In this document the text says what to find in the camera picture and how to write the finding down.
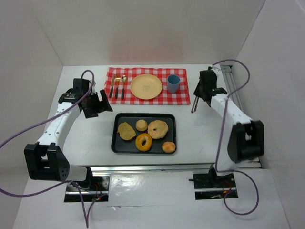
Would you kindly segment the pale bagel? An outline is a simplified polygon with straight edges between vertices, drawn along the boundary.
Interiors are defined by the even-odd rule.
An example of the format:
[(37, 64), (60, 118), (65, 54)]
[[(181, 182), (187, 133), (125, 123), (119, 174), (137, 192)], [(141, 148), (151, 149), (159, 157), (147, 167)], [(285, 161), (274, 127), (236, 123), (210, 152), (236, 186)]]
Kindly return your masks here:
[(169, 128), (166, 122), (161, 120), (155, 120), (148, 124), (148, 134), (153, 139), (164, 138)]

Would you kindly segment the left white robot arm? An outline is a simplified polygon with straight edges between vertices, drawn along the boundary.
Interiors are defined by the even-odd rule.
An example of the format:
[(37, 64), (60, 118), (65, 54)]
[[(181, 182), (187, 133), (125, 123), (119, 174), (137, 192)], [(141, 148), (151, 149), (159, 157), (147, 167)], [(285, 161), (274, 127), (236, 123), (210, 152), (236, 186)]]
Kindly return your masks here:
[(24, 149), (29, 176), (33, 180), (88, 182), (92, 171), (88, 167), (75, 166), (68, 162), (63, 153), (65, 140), (70, 129), (81, 113), (86, 118), (97, 117), (104, 111), (112, 111), (104, 90), (84, 98), (79, 104), (81, 94), (63, 93), (59, 98), (57, 114), (47, 130), (35, 144), (28, 144)]

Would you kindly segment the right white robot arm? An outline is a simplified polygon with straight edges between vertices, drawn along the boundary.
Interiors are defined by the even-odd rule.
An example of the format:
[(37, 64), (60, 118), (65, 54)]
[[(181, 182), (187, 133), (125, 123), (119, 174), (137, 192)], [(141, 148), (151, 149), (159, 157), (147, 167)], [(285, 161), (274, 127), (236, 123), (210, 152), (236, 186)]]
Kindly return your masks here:
[(200, 71), (194, 95), (223, 119), (216, 162), (208, 172), (210, 184), (221, 187), (241, 164), (264, 155), (264, 124), (247, 116), (224, 88), (217, 87), (217, 75), (211, 69)]

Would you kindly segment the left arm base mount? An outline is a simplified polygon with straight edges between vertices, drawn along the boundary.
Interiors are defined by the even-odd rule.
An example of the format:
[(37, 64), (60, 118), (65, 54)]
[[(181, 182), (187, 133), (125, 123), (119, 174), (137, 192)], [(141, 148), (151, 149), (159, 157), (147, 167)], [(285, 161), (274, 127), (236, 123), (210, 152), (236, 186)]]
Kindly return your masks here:
[[(109, 200), (109, 184), (110, 176), (93, 176), (91, 178), (91, 183), (76, 182), (78, 185), (84, 202), (108, 202)], [(81, 197), (77, 187), (73, 184), (68, 184), (66, 186), (65, 203), (77, 203), (81, 202)]]

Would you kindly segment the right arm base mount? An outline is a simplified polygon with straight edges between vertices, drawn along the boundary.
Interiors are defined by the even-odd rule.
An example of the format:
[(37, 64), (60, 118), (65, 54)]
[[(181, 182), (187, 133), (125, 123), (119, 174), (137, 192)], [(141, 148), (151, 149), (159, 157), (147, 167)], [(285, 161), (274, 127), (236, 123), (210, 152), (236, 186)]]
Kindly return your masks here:
[(238, 198), (236, 183), (233, 174), (217, 176), (213, 171), (193, 174), (188, 179), (193, 183), (196, 200)]

